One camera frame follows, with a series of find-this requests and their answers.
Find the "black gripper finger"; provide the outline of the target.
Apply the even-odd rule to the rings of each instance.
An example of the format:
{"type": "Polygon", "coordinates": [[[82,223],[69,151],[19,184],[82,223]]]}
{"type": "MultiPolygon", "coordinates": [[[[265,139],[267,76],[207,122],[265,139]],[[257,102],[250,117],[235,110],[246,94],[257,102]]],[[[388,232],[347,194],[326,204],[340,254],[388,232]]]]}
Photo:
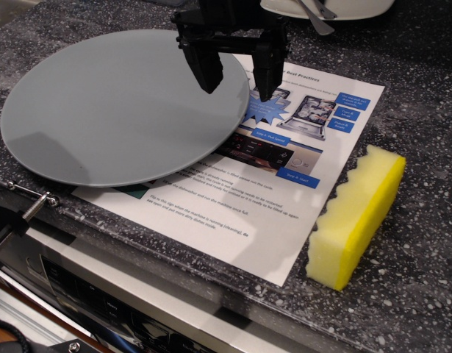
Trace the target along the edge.
{"type": "Polygon", "coordinates": [[[181,49],[201,89],[213,93],[223,79],[219,53],[186,39],[181,39],[181,49]]]}
{"type": "Polygon", "coordinates": [[[261,101],[268,101],[282,82],[284,60],[287,58],[286,35],[278,31],[263,32],[251,56],[259,97],[261,101]]]}

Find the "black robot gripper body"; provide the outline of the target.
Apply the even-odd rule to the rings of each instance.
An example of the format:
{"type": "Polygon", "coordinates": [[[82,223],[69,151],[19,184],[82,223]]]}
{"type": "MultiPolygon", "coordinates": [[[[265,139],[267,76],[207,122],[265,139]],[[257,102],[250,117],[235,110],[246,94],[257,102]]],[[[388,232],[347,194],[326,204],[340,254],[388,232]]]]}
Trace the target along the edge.
{"type": "Polygon", "coordinates": [[[200,1],[175,13],[180,47],[207,51],[288,50],[287,20],[259,1],[200,1]]]}

